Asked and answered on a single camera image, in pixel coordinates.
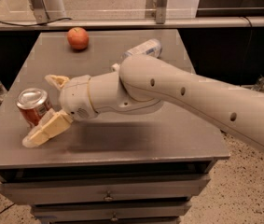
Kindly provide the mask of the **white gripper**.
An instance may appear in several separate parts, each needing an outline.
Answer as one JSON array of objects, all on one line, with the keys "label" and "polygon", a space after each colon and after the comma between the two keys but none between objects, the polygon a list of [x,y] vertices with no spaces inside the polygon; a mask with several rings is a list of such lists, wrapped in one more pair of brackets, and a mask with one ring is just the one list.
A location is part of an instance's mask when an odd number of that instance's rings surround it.
[{"label": "white gripper", "polygon": [[46,75],[45,80],[49,85],[61,90],[59,102],[62,109],[55,111],[51,108],[23,138],[22,144],[28,148],[39,147],[65,132],[70,128],[73,120],[82,121],[97,117],[97,112],[90,102],[90,76],[70,79],[65,76]]}]

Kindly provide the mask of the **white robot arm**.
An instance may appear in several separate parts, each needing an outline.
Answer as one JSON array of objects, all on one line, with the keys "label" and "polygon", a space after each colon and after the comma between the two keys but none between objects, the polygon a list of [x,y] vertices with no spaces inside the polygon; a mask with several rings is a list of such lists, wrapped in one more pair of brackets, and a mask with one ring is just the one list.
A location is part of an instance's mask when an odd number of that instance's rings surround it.
[{"label": "white robot arm", "polygon": [[60,91],[61,110],[47,111],[22,140],[39,147],[73,121],[101,113],[151,113],[163,102],[178,105],[264,152],[264,93],[191,74],[160,59],[133,55],[107,74],[68,78],[47,75]]}]

